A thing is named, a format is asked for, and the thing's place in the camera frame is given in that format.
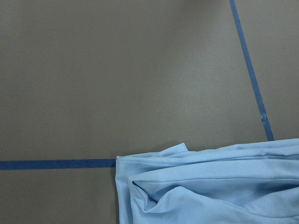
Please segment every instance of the light blue fabric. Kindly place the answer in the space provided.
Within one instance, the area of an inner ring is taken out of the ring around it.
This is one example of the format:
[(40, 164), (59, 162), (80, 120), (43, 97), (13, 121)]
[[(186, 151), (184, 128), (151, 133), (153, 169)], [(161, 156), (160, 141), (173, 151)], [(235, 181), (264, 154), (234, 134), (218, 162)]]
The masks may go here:
[(299, 224), (299, 139), (118, 156), (120, 224)]

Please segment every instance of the blue painter's tape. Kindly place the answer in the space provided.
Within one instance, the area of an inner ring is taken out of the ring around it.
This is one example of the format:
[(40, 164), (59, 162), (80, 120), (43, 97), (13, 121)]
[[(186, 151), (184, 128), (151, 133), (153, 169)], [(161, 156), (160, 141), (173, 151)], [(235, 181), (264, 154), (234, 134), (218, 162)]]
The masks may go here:
[(0, 161), (0, 170), (114, 168), (115, 159)]
[(253, 91), (254, 91), (254, 94), (256, 96), (256, 102), (257, 102), (257, 105), (258, 105), (258, 109), (259, 109), (260, 114), (262, 116), (262, 123), (263, 123), (264, 129), (265, 129), (265, 132), (266, 132), (266, 136), (267, 136), (268, 141), (274, 141), (273, 133), (272, 133), (271, 126), (270, 126), (270, 123), (269, 123), (269, 119), (268, 119), (267, 113), (266, 113), (266, 108), (263, 104), (262, 95), (261, 95), (260, 89), (258, 87), (256, 75), (255, 75), (253, 65), (252, 65), (252, 62), (251, 62), (251, 58), (250, 58), (250, 55), (249, 55), (249, 51), (248, 51), (248, 48), (247, 48), (245, 35), (243, 33), (243, 29), (242, 29), (242, 26), (241, 26), (239, 14), (238, 14), (238, 11), (237, 11), (237, 7), (235, 5), (235, 0), (229, 0), (229, 1), (230, 1), (230, 6), (232, 8), (232, 12), (233, 12), (234, 20), (235, 20), (235, 26), (236, 26), (237, 31), (238, 31), (238, 35), (239, 35), (241, 47), (242, 47), (242, 50), (243, 50), (245, 62), (246, 62), (246, 65), (247, 65), (248, 73), (249, 73), (249, 76), (250, 76), (250, 79), (251, 79)]

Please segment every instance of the floor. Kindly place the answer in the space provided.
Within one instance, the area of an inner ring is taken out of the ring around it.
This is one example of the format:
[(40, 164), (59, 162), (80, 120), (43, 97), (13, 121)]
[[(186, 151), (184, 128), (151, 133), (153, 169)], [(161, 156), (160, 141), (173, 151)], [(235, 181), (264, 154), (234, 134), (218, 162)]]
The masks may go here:
[[(299, 137), (299, 1), (236, 0), (276, 140)], [(0, 160), (266, 141), (229, 0), (2, 1)], [(0, 171), (0, 223), (118, 223), (115, 168)]]

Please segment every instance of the gray floor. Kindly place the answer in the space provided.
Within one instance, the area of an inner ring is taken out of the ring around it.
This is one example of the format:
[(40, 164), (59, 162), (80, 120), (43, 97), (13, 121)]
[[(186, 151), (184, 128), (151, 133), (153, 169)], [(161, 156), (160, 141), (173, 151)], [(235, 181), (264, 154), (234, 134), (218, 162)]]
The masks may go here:
[[(236, 3), (274, 137), (299, 137), (299, 2)], [(0, 17), (3, 161), (266, 141), (228, 0), (14, 0)], [(0, 171), (0, 223), (118, 223), (114, 175)]]

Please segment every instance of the light blue cloth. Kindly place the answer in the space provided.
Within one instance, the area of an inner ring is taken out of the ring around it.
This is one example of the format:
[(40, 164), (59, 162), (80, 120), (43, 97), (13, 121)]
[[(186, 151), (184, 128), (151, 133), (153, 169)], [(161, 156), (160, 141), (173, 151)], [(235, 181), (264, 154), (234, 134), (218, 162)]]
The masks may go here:
[(120, 224), (299, 224), (299, 139), (117, 157)]

